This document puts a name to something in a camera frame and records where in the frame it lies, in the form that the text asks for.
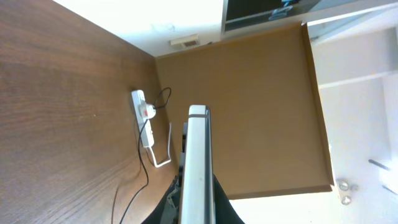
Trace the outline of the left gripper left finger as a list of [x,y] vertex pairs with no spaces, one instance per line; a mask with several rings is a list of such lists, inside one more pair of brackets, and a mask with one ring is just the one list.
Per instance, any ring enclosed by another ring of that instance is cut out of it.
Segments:
[[153,212],[142,224],[177,224],[179,219],[181,186],[175,176]]

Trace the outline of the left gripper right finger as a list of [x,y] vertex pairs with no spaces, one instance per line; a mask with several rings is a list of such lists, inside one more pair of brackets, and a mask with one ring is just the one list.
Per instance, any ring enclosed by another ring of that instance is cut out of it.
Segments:
[[216,224],[244,224],[232,207],[216,176],[213,176]]

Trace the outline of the black Samsung Galaxy smartphone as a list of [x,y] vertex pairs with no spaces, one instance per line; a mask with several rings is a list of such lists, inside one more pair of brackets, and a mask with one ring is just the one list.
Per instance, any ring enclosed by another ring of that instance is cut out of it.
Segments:
[[188,111],[179,223],[215,222],[210,109],[205,105],[191,105]]

